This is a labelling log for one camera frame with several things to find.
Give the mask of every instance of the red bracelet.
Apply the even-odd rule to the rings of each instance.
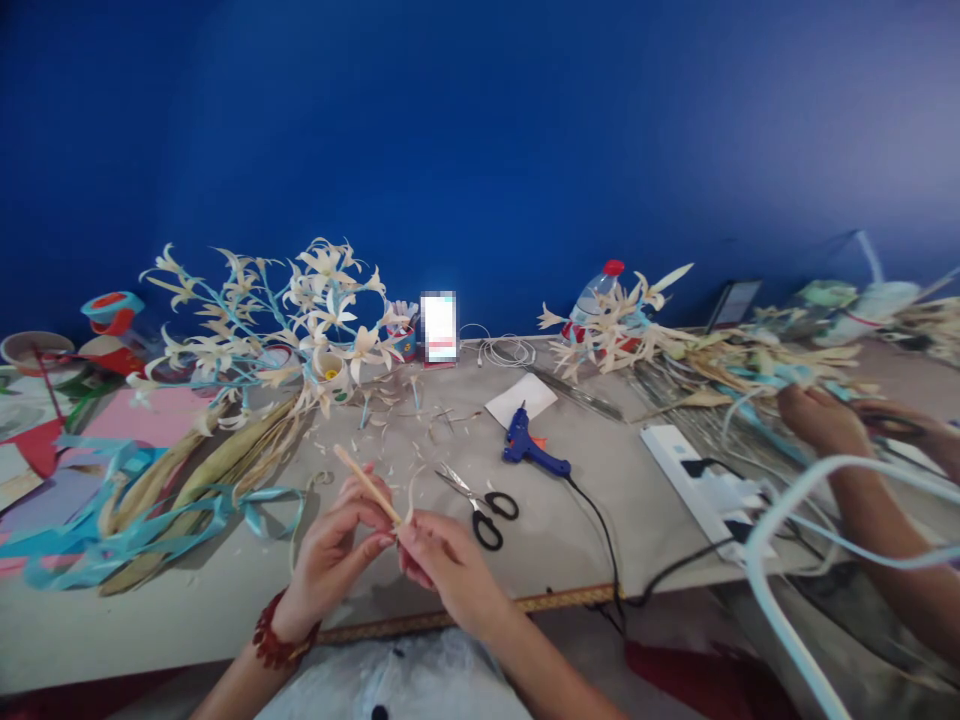
[[[317,623],[310,629],[303,642],[285,643],[277,637],[271,627],[273,613],[276,612],[277,605],[280,604],[280,598],[286,591],[287,589],[284,588],[277,593],[277,596],[263,609],[263,612],[260,613],[260,619],[257,620],[257,627],[253,632],[253,644],[257,648],[257,657],[263,658],[263,666],[267,670],[300,667],[300,661],[313,647],[313,643],[317,639],[317,633],[320,632],[320,623]]]

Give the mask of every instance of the blue glue gun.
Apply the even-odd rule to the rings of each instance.
[[[525,457],[533,460],[544,470],[564,477],[570,474],[570,463],[566,460],[558,460],[553,455],[541,450],[533,438],[530,437],[528,427],[530,418],[527,417],[527,411],[524,410],[523,403],[513,414],[513,420],[510,421],[510,429],[507,430],[507,447],[503,449],[503,459],[507,462],[520,462]]]

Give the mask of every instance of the water bottle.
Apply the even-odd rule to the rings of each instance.
[[[571,322],[563,328],[564,337],[570,338],[570,329],[573,326],[577,341],[583,339],[583,330],[578,331],[578,327],[586,325],[591,319],[602,314],[597,296],[606,295],[617,286],[617,278],[623,272],[623,268],[621,261],[607,260],[607,264],[603,266],[603,272],[587,283],[570,313]]]

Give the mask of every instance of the power strip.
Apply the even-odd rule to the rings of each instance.
[[[754,525],[745,510],[765,507],[759,483],[741,480],[726,471],[714,472],[712,467],[705,468],[699,478],[692,477],[683,466],[684,461],[703,458],[676,425],[648,427],[641,431],[640,437],[711,543],[733,537],[726,522]],[[717,548],[717,554],[740,566],[746,562],[743,545],[739,542]],[[764,557],[775,559],[777,553],[768,546]]]

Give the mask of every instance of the scissors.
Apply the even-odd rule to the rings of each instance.
[[[922,425],[908,418],[900,417],[899,415],[862,413],[859,414],[859,416],[860,421],[868,428],[894,433],[903,439],[914,440],[927,434],[926,429]]]
[[[478,495],[473,492],[473,490],[460,479],[460,476],[453,471],[453,468],[446,463],[440,463],[440,470],[437,470],[436,473],[443,478],[447,485],[467,498],[470,504],[473,505],[473,534],[477,536],[477,542],[491,552],[502,548],[503,535],[497,530],[490,516],[486,515],[483,510],[480,509],[480,503],[486,505],[491,512],[505,520],[516,520],[520,516],[520,508],[517,506],[516,500],[506,493],[501,492],[489,492],[486,495]],[[481,525],[486,528],[486,533],[493,537],[492,542],[480,533]]]

